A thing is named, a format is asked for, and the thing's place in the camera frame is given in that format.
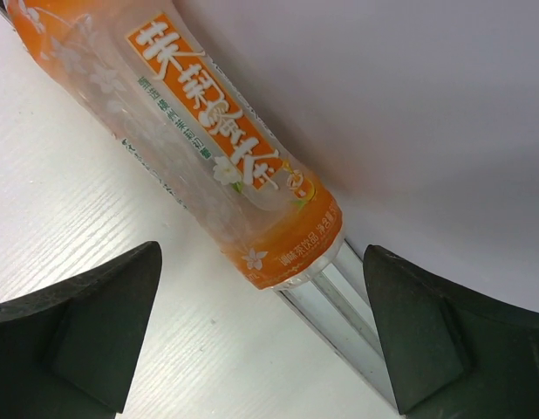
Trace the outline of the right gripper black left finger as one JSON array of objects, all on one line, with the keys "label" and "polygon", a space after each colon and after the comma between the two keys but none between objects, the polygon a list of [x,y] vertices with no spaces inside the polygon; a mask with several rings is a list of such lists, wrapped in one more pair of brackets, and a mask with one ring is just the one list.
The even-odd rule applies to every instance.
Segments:
[{"label": "right gripper black left finger", "polygon": [[123,412],[158,291],[154,241],[0,303],[0,418]]}]

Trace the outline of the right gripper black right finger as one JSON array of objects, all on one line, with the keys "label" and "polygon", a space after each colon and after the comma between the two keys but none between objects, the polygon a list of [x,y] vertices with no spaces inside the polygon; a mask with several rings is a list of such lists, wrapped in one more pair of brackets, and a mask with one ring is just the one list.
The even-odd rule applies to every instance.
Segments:
[{"label": "right gripper black right finger", "polygon": [[370,245],[365,288],[406,418],[539,418],[539,313]]}]

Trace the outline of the orange tea bottle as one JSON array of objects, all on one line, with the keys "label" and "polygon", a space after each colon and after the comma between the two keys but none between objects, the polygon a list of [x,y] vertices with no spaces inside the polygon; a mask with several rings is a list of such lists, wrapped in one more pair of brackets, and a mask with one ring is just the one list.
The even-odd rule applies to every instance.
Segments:
[{"label": "orange tea bottle", "polygon": [[316,277],[342,245],[331,192],[269,130],[170,1],[9,1],[39,66],[192,214],[259,289]]}]

